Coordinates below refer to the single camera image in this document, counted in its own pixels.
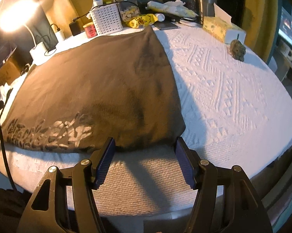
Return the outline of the yellow tissue box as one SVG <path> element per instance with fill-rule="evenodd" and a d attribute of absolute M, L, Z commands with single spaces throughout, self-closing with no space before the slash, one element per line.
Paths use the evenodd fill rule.
<path fill-rule="evenodd" d="M 246 31 L 233 24 L 232 17 L 216 3 L 213 6 L 214 16 L 203 18 L 203 29 L 224 44 L 230 44 L 235 39 L 244 44 Z"/>

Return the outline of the stainless steel kettle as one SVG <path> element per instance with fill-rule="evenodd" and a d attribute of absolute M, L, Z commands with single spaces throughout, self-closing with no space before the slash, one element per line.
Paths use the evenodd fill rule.
<path fill-rule="evenodd" d="M 217 0 L 196 0 L 198 14 L 201 17 L 215 17 L 214 3 L 217 3 Z"/>

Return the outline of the white textured mattress cover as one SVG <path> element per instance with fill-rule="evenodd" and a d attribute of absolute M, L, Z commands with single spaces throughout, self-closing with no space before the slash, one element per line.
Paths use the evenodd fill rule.
<path fill-rule="evenodd" d="M 187 146 L 212 164 L 261 173 L 292 146 L 292 99 L 252 50 L 243 62 L 198 27 L 156 30 L 173 69 Z M 94 192 L 105 216 L 163 214 L 192 207 L 196 191 L 184 181 L 169 147 L 117 153 Z"/>

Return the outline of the clear jar with white lid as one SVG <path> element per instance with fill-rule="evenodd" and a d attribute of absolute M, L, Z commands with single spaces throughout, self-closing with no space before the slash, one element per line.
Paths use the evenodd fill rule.
<path fill-rule="evenodd" d="M 140 9 L 137 0 L 115 0 L 118 5 L 120 17 L 124 23 L 140 15 Z"/>

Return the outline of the computer monitor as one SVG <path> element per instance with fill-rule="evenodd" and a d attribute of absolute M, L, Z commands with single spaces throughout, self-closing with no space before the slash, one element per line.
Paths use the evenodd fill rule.
<path fill-rule="evenodd" d="M 292 16 L 283 7 L 278 33 L 292 47 Z"/>

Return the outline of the white desk lamp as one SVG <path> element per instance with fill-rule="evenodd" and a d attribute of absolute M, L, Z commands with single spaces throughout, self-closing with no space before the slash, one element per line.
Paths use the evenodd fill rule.
<path fill-rule="evenodd" d="M 18 0 L 13 5 L 5 9 L 0 14 L 0 28 L 6 33 L 13 33 L 20 28 L 24 27 L 30 33 L 33 41 L 33 47 L 30 48 L 29 54 L 34 62 L 41 64 L 46 57 L 53 56 L 57 51 L 56 47 L 46 48 L 43 43 L 43 37 L 39 38 L 39 42 L 36 41 L 32 30 L 27 23 L 35 16 L 35 13 L 40 3 L 34 0 Z"/>

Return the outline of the black smartphone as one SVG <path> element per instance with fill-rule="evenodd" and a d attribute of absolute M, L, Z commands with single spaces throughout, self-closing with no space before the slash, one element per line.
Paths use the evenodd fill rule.
<path fill-rule="evenodd" d="M 178 26 L 171 22 L 156 22 L 154 26 L 159 30 L 174 30 L 178 29 Z"/>

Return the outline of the yellow snack bag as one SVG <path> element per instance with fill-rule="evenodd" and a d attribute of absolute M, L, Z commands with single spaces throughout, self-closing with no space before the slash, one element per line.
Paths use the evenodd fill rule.
<path fill-rule="evenodd" d="M 157 21 L 158 18 L 154 14 L 145 14 L 126 22 L 126 25 L 130 28 L 138 29 L 153 25 Z"/>

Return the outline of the white perforated plastic basket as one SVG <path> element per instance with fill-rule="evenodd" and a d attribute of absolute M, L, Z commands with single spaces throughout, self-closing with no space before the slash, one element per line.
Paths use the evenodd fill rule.
<path fill-rule="evenodd" d="M 90 11 L 98 35 L 108 35 L 123 30 L 118 6 L 115 3 L 94 7 Z"/>

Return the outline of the blue capped bottle in basket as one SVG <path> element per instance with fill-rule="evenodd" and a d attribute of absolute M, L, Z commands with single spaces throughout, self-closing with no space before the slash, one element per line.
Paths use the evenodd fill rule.
<path fill-rule="evenodd" d="M 93 0 L 92 7 L 97 7 L 103 5 L 103 0 Z"/>

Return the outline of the white garment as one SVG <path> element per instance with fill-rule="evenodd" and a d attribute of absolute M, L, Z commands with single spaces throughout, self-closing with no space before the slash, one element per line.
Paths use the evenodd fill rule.
<path fill-rule="evenodd" d="M 5 83 L 4 86 L 0 86 L 1 99 L 3 100 L 3 102 L 6 102 L 7 100 L 5 109 L 9 109 L 11 107 L 26 77 L 27 77 L 27 74 L 23 74 L 21 77 L 15 79 L 11 83 L 11 85 L 8 85 L 7 83 Z"/>

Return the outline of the dark olive garment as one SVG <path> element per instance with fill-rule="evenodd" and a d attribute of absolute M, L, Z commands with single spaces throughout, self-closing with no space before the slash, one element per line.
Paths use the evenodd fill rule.
<path fill-rule="evenodd" d="M 5 142 L 90 153 L 172 145 L 185 130 L 172 67 L 152 27 L 100 36 L 32 69 L 2 124 Z"/>

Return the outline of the white mug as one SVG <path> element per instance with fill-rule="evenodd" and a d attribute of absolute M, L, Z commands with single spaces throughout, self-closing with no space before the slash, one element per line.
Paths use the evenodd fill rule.
<path fill-rule="evenodd" d="M 292 61 L 292 49 L 282 39 L 279 42 L 278 48 L 280 52 L 290 61 Z"/>

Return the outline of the cardboard box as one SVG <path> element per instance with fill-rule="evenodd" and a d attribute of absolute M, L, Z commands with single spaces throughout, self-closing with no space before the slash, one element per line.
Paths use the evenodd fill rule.
<path fill-rule="evenodd" d="M 20 71 L 14 63 L 11 61 L 3 63 L 0 68 L 0 86 L 11 85 L 18 77 L 20 77 Z"/>

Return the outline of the black power adapter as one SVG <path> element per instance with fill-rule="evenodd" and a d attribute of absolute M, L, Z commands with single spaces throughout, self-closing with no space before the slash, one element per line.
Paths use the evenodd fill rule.
<path fill-rule="evenodd" d="M 69 24 L 69 28 L 72 36 L 79 35 L 81 33 L 81 28 L 79 26 L 78 21 L 73 21 Z"/>

